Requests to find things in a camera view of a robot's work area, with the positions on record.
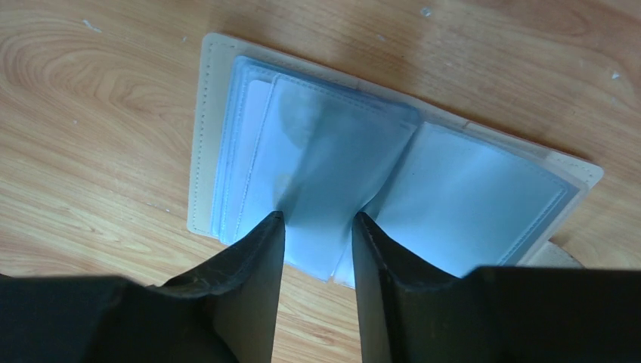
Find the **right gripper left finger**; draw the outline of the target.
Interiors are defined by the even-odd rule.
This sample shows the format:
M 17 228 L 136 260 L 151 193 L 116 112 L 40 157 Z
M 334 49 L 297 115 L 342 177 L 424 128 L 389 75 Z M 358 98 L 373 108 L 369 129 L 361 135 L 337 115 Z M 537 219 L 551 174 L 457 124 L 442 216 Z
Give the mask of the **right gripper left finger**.
M 1 279 L 3 362 L 269 362 L 283 214 L 163 285 L 121 276 Z

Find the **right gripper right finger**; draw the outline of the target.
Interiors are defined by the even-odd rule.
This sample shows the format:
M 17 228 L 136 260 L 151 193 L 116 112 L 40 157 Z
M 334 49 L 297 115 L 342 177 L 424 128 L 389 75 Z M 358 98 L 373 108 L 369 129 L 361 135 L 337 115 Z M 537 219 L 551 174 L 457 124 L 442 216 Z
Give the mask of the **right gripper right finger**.
M 457 278 L 352 225 L 365 362 L 638 362 L 640 273 L 476 268 Z

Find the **beige card holder wallet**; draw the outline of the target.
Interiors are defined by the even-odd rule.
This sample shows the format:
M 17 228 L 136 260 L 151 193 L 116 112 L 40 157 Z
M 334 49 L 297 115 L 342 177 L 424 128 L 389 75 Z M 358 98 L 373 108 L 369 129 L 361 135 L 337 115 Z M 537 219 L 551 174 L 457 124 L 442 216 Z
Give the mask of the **beige card holder wallet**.
M 354 286 L 359 212 L 457 277 L 480 265 L 574 267 L 550 240 L 603 174 L 390 88 L 203 38 L 187 228 L 231 245 L 280 210 L 284 260 L 313 278 Z

